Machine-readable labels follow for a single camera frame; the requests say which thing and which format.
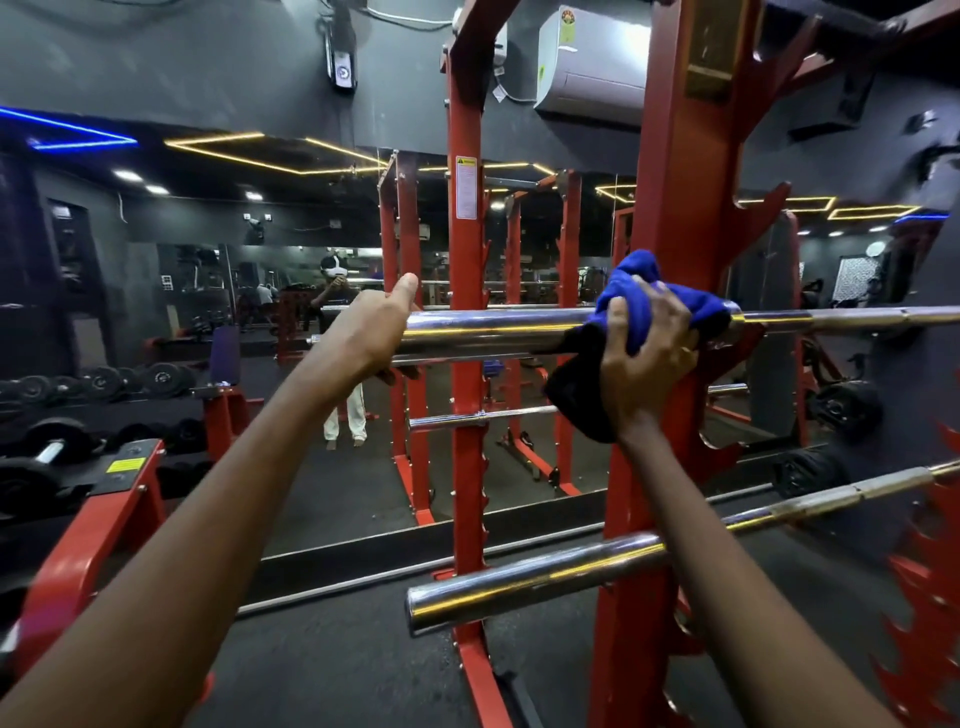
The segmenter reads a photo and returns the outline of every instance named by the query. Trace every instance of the warning label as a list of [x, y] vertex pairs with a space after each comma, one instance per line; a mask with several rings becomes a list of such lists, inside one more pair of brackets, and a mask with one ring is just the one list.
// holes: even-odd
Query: warning label
[[477, 219], [477, 158], [457, 157], [457, 219]]

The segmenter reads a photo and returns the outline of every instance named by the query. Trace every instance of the yellow warning sticker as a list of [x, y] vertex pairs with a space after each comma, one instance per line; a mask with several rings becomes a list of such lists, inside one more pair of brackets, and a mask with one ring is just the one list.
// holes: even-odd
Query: yellow warning sticker
[[577, 16], [573, 10], [565, 8], [560, 13], [560, 44], [573, 45], [577, 37]]
[[145, 457], [129, 457], [126, 460], [114, 460], [107, 468], [108, 473], [127, 473], [129, 471], [138, 471], [147, 462]]

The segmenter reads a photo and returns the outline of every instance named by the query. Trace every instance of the floor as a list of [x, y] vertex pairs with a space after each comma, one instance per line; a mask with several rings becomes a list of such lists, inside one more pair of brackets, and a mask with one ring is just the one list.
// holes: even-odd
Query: floor
[[[907, 610], [884, 573], [822, 552], [784, 529], [744, 539], [820, 636], [871, 690], [871, 653], [889, 664], [881, 615]], [[405, 590], [423, 579], [238, 621], [214, 667], [216, 688], [189, 728], [230, 725], [478, 726], [448, 634], [414, 640]], [[490, 619], [494, 668], [520, 674], [547, 728], [587, 724], [595, 592]], [[708, 657], [672, 662], [667, 689], [699, 726], [742, 721]]]

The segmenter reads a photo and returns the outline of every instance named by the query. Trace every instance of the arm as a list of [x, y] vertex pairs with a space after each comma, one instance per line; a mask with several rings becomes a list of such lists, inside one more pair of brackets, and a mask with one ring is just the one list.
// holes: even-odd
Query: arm
[[344, 311], [154, 537], [0, 702], [0, 725], [179, 726], [314, 431], [390, 366], [417, 278]]
[[611, 303], [604, 404], [744, 719], [765, 728], [896, 728], [724, 527], [674, 456], [660, 414], [673, 384], [696, 364], [696, 333], [672, 293], [642, 285], [654, 322], [637, 356], [626, 354], [626, 304]]

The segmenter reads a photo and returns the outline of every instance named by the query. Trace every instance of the air conditioner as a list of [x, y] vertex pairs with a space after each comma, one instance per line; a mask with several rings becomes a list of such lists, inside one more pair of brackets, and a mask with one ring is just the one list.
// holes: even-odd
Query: air conditioner
[[540, 26], [538, 111], [638, 127], [650, 28], [561, 5]]

